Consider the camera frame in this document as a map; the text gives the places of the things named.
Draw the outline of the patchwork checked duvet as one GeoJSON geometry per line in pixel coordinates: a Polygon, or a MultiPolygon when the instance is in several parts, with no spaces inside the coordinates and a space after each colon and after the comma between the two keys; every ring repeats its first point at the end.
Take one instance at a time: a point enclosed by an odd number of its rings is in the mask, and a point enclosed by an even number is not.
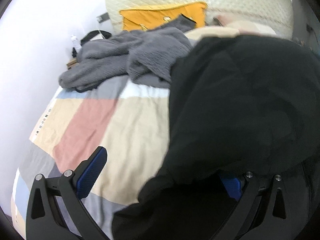
{"type": "Polygon", "coordinates": [[[38,174],[74,170],[98,147],[107,162],[83,204],[107,236],[113,214],[133,203],[159,169],[168,145],[169,90],[115,76],[93,90],[59,89],[34,128],[30,151],[17,170],[12,220],[27,235],[27,207],[38,174]]]}

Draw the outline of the black puffer jacket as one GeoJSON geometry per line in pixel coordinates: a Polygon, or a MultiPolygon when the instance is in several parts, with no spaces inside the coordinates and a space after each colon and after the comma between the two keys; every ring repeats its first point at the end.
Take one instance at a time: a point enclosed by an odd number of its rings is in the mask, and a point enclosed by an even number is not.
{"type": "Polygon", "coordinates": [[[205,37],[171,70],[169,147],[114,239],[212,239],[236,201],[223,178],[285,176],[300,233],[319,206],[319,56],[292,41],[205,37]]]}

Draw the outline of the grey fleece garment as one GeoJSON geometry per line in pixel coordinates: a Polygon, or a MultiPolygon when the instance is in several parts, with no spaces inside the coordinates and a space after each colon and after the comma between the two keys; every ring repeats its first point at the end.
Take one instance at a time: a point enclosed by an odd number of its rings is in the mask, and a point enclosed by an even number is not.
{"type": "Polygon", "coordinates": [[[59,76],[59,85],[85,92],[126,75],[135,84],[168,89],[172,66],[192,48],[185,33],[195,25],[181,14],[151,30],[124,30],[108,39],[88,41],[77,54],[78,64],[59,76]]]}

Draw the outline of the wall power socket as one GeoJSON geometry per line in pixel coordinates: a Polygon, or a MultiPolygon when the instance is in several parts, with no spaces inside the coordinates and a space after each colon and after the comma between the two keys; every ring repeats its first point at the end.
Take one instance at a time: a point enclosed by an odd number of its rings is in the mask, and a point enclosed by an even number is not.
{"type": "Polygon", "coordinates": [[[104,14],[101,14],[97,16],[97,21],[99,23],[103,23],[105,21],[108,21],[110,19],[108,12],[105,12],[104,14]]]}

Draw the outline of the black bag on nightstand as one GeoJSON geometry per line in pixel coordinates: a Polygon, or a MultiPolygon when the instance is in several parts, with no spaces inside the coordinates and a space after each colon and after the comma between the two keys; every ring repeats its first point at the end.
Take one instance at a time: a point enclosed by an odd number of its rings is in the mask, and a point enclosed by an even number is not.
{"type": "Polygon", "coordinates": [[[82,39],[78,39],[75,35],[71,36],[71,42],[73,44],[72,48],[72,57],[76,58],[78,52],[84,44],[89,41],[100,40],[100,39],[109,39],[112,36],[111,33],[103,30],[94,30],[89,32],[82,39]]]}

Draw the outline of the yellow pillow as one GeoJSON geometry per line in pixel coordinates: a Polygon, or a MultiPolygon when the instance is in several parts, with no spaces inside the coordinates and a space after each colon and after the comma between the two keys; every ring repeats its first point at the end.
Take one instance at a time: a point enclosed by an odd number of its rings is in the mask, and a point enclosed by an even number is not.
{"type": "Polygon", "coordinates": [[[122,29],[149,30],[159,27],[176,19],[180,15],[193,20],[195,27],[203,27],[205,24],[205,10],[207,3],[191,2],[180,4],[144,5],[119,11],[122,16],[122,29]]]}

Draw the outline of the checked pillow at headboard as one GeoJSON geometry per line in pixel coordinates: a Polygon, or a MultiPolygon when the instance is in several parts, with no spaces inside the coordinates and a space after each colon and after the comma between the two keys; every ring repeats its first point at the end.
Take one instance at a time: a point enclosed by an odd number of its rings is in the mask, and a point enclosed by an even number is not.
{"type": "Polygon", "coordinates": [[[236,28],[236,29],[258,29],[263,24],[246,20],[240,16],[232,14],[218,14],[214,16],[214,19],[224,27],[236,28]]]}

